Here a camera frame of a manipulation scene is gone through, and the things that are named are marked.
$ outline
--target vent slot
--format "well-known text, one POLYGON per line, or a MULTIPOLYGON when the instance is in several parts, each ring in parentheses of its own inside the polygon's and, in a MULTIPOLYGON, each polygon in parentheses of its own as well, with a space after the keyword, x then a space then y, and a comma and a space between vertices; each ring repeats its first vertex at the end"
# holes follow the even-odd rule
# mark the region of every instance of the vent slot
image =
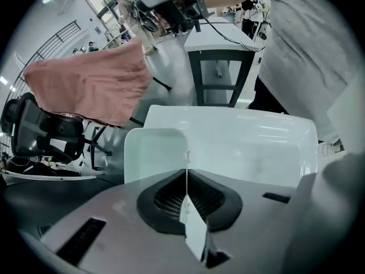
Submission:
POLYGON ((290 197, 282 196, 282 195, 275 194, 275 193, 269 193, 269 192, 263 194, 262 197, 270 199, 270 200, 274 200, 277 202, 285 203, 285 204, 287 204, 290 201, 290 197))
POLYGON ((70 264, 77 266, 106 222, 90 218, 72 238, 57 252, 57 255, 70 264))
MULTIPOLYGON (((179 219, 181 205, 186 194, 185 175, 181 175, 161 188, 155 196, 156 207, 171 218, 179 219)), ((194 175, 188 177, 189 197, 203 220, 220 208, 224 201, 224 194, 194 175)))

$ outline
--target railing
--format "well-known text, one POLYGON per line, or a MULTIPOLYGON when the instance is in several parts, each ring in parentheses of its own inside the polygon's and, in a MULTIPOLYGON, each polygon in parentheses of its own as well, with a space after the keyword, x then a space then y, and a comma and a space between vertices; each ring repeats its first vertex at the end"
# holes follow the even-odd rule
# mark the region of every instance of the railing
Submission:
POLYGON ((112 38, 103 48, 102 50, 110 50, 110 49, 114 49, 114 48, 118 48, 120 46, 119 42, 117 41, 117 39, 119 38, 121 40, 121 43, 124 43, 124 40, 122 40, 121 36, 123 34, 125 34, 128 30, 123 31, 122 33, 120 33, 119 35, 117 35, 116 37, 112 38))
MULTIPOLYGON (((30 63, 33 63, 38 60, 52 58, 54 52, 56 52, 56 50, 60 48, 60 46, 62 46, 67 40, 69 40, 74 34, 78 33, 80 30, 81 28, 79 27, 77 22, 73 21, 64 28, 62 28, 61 30, 59 30, 49 40, 47 40, 47 42, 45 42, 25 64, 24 68, 19 73, 15 82, 13 83, 12 90, 9 91, 6 101, 13 98, 20 98, 24 93, 30 91, 23 77, 23 71, 30 63)), ((10 151, 10 137, 6 135, 1 135, 0 152, 9 153, 9 151, 10 151)))

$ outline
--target white wall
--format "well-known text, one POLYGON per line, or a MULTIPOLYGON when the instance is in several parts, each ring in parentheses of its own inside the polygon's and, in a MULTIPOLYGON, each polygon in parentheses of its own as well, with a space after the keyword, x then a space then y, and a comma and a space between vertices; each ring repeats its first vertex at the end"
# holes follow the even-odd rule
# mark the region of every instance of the white wall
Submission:
POLYGON ((81 37, 83 43, 85 37, 90 38, 91 41, 95 41, 100 47, 103 47, 107 43, 104 36, 105 27, 85 0, 74 0, 69 10, 59 15, 62 3, 62 0, 52 0, 48 4, 43 4, 41 1, 38 1, 18 26, 7 47, 6 55, 4 56, 0 69, 0 76, 3 76, 9 81, 7 86, 3 85, 0 89, 0 111, 2 111, 10 91, 10 85, 12 85, 20 72, 19 66, 14 58, 15 51, 27 62, 46 40, 74 20, 77 21, 82 31, 87 32, 87 36, 84 35, 81 37), (95 31, 96 27, 102 31, 102 34, 97 34, 95 31))

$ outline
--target gray table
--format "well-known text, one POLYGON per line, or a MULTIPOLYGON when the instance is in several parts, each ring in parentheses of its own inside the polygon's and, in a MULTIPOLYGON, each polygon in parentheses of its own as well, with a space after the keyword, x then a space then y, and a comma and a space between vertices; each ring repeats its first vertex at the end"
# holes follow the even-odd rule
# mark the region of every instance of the gray table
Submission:
POLYGON ((199 106, 234 107, 245 85, 255 51, 258 51, 260 47, 234 24, 223 22, 212 22, 212 24, 222 34, 236 42, 241 42, 247 49, 252 51, 248 51, 239 44, 229 42, 220 36, 209 24, 201 25, 201 32, 199 33, 193 29, 185 42, 184 49, 189 55, 196 89, 197 104, 199 106), (207 80, 203 80, 202 61, 228 61, 228 65, 229 61, 240 61, 241 67, 237 80, 233 82, 234 84, 203 84, 207 80), (204 90, 228 90, 232 91, 232 95, 226 103, 207 103, 204 100, 204 90))

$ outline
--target pink towel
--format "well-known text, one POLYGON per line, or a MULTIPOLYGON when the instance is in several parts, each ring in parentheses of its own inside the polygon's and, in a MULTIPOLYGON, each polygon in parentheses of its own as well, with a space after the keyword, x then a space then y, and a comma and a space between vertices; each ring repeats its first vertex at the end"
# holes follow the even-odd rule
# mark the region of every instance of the pink towel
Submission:
POLYGON ((38 106, 122 126, 151 82, 142 44, 127 45, 69 58, 36 61, 24 78, 38 106))

